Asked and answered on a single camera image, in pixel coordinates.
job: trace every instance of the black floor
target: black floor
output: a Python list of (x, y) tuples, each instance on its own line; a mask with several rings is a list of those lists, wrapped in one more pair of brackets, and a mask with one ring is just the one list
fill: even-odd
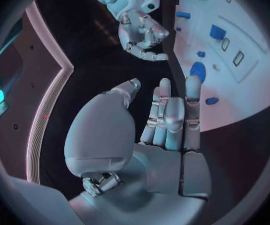
[[(44, 135), (40, 181), (71, 199), (83, 189), (81, 180), (65, 165), (64, 142), (78, 111), (100, 92), (138, 78), (142, 88), (129, 109), (136, 122), (138, 140), (149, 114), (153, 89), (160, 79), (171, 79), (172, 95), (178, 96), (170, 69), (178, 64), (175, 60), (170, 64), (142, 61), (124, 52), (117, 36), (117, 22), (94, 0), (38, 0), (38, 4), (55, 38), (75, 66)], [(152, 16), (162, 20), (160, 10)], [(161, 52), (161, 49), (158, 46), (156, 51)], [(166, 44), (165, 52), (167, 50), (171, 53), (172, 46)], [(244, 121), (204, 132), (201, 148), (213, 179), (213, 194), (200, 221), (201, 225), (207, 225), (233, 208), (264, 168), (270, 154), (270, 107)]]

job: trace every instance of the humanoid robot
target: humanoid robot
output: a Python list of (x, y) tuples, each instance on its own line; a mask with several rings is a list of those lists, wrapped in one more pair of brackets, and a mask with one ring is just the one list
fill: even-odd
[[(168, 59), (145, 52), (169, 34), (147, 15), (159, 0), (98, 1), (120, 22), (124, 50), (144, 60)], [(140, 87), (135, 78), (97, 95), (69, 129), (66, 165), (84, 187), (70, 204), (85, 224), (190, 224), (209, 199), (210, 171), (199, 152), (199, 77), (187, 77), (185, 101), (171, 97), (167, 78), (160, 81), (135, 143), (135, 122), (127, 109)]]

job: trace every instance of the dark floor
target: dark floor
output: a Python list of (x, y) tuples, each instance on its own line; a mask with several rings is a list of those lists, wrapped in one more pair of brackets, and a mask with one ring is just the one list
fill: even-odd
[[(98, 93), (138, 78), (142, 88), (129, 109), (136, 122), (138, 140), (149, 114), (153, 89), (160, 79), (171, 79), (172, 95), (178, 96), (172, 76), (177, 73), (178, 64), (175, 58), (169, 64), (154, 63), (124, 52), (117, 36), (117, 22), (94, 0), (39, 0), (38, 4), (55, 38), (75, 66), (44, 135), (40, 180), (71, 199), (82, 191), (82, 186), (81, 180), (65, 165), (64, 142), (78, 111)], [(152, 16), (162, 20), (160, 9)], [(172, 24), (167, 19), (163, 17), (163, 23)], [(157, 52), (161, 49), (161, 46), (156, 48)], [(165, 44), (164, 49), (172, 53), (171, 44)], [(181, 82), (180, 76), (178, 87), (182, 86)], [(270, 154), (270, 108), (244, 121), (204, 132), (201, 148), (213, 179), (213, 194), (200, 221), (201, 225), (207, 225), (225, 215), (244, 197), (265, 166)]]

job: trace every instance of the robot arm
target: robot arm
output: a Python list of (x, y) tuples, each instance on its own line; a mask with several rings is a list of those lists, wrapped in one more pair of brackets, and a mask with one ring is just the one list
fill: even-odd
[(148, 13), (160, 6), (160, 0), (98, 0), (105, 4), (119, 24), (119, 39), (128, 53), (148, 61), (167, 60), (164, 53), (145, 51), (160, 44), (169, 32)]

